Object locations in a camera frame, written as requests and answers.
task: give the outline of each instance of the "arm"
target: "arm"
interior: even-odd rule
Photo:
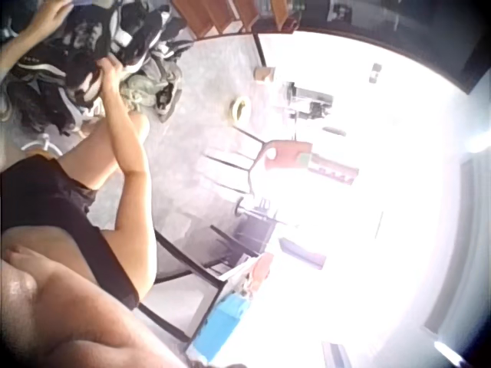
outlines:
[[[0,83],[24,54],[51,35],[63,23],[73,8],[71,0],[44,2],[31,24],[18,37],[2,47],[0,53]]]
[[[145,151],[119,92],[120,72],[123,66],[112,55],[100,60],[98,64],[104,72],[102,99],[116,161],[125,178],[132,175],[148,176]]]
[[[147,155],[119,93],[120,62],[112,55],[99,61],[104,72],[102,99],[110,144],[124,174],[123,194],[114,231],[103,231],[140,298],[152,287],[157,272],[151,183]]]
[[[2,47],[0,53],[0,83],[4,80],[8,71],[17,63],[25,53],[31,50],[39,41],[30,32],[21,34]]]

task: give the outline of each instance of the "chair leg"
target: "chair leg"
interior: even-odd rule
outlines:
[[[239,169],[239,170],[243,170],[243,171],[249,171],[249,169],[247,169],[245,167],[242,167],[242,166],[239,166],[239,165],[236,165],[235,163],[229,163],[228,161],[224,161],[222,159],[217,159],[216,157],[209,156],[209,155],[205,155],[205,156],[208,157],[209,159],[212,159],[213,161],[216,161],[218,163],[222,163],[223,165],[227,165],[227,166],[233,167],[234,169]]]
[[[238,128],[237,126],[234,126],[234,128],[236,128],[236,129],[237,129],[237,130],[238,130],[240,133],[242,133],[242,134],[244,134],[244,135],[248,136],[249,138],[254,139],[256,142],[259,142],[259,143],[261,143],[262,145],[264,145],[264,144],[265,144],[265,141],[264,141],[264,140],[260,140],[260,139],[259,139],[257,136],[253,136],[251,133],[247,133],[246,131],[244,131],[244,130],[242,130],[242,129]]]
[[[243,191],[243,190],[240,190],[240,189],[237,189],[237,188],[232,188],[231,186],[226,186],[226,185],[223,185],[223,184],[220,184],[219,182],[216,182],[213,180],[213,182],[217,185],[217,186],[221,186],[222,188],[225,188],[225,189],[230,189],[230,190],[233,190],[234,192],[238,193],[238,194],[251,194],[249,192],[246,192],[246,191]]]

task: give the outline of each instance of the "orange object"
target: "orange object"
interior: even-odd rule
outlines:
[[[254,294],[261,287],[262,283],[269,276],[271,264],[275,256],[272,253],[262,254],[254,265],[251,271],[251,283],[249,290]]]

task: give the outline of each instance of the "wooden shelf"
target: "wooden shelf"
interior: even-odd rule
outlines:
[[[255,7],[254,0],[233,0],[239,13],[240,20],[247,32],[252,31],[252,26],[259,18],[258,9]]]
[[[288,19],[288,4],[286,0],[270,0],[271,8],[275,14],[276,26],[278,31],[281,31],[284,23]]]
[[[235,21],[236,17],[230,8],[228,0],[201,0],[201,2],[220,34]]]
[[[186,19],[191,31],[197,38],[203,38],[213,28],[213,21],[205,5],[197,0],[172,0],[181,16]]]

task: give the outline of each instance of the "sneaker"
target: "sneaker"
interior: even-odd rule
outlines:
[[[160,40],[161,41],[170,41],[176,38],[181,31],[187,27],[187,22],[178,17],[172,17],[167,23],[166,27],[164,28]]]
[[[194,41],[175,41],[160,42],[152,50],[155,57],[171,62],[177,62],[184,52],[188,51],[194,45]]]
[[[145,18],[143,27],[133,36],[127,47],[121,49],[117,57],[125,67],[125,77],[136,73],[147,59],[148,51],[159,41],[163,26],[170,16],[169,6],[162,6]]]
[[[121,86],[120,93],[131,110],[139,110],[139,106],[155,107],[157,93],[168,85],[167,82],[157,83],[146,75],[135,74]]]
[[[16,34],[21,33],[31,23],[38,10],[38,0],[2,1],[2,20],[10,18],[10,29]]]
[[[63,44],[70,54],[87,52],[94,60],[106,57],[119,28],[118,3],[109,8],[87,5],[76,7],[68,16]]]
[[[160,121],[165,123],[182,94],[182,76],[176,64],[151,57],[138,74],[124,82],[121,96],[131,110],[153,107]]]
[[[19,59],[17,67],[26,74],[42,74],[64,83],[68,51],[54,44],[38,44]]]
[[[74,104],[91,109],[101,92],[102,71],[86,52],[76,53],[68,64],[73,67],[65,79],[68,97]]]
[[[180,100],[183,72],[176,63],[170,63],[158,58],[153,58],[151,63],[146,64],[142,72],[163,85],[163,88],[155,93],[155,110],[159,120],[165,123],[172,116]]]
[[[81,114],[69,104],[70,101],[62,87],[43,80],[38,80],[38,86],[50,121],[58,128],[61,135],[69,136],[77,126],[75,118],[80,117],[81,120]]]
[[[26,130],[43,133],[51,124],[44,101],[39,93],[24,82],[11,82],[7,86],[10,101],[21,112],[21,126]]]
[[[100,0],[95,3],[99,5],[78,7],[70,13],[62,40],[68,50],[67,95],[74,104],[89,109],[102,86],[102,73],[96,60],[109,54],[120,21],[119,2]]]

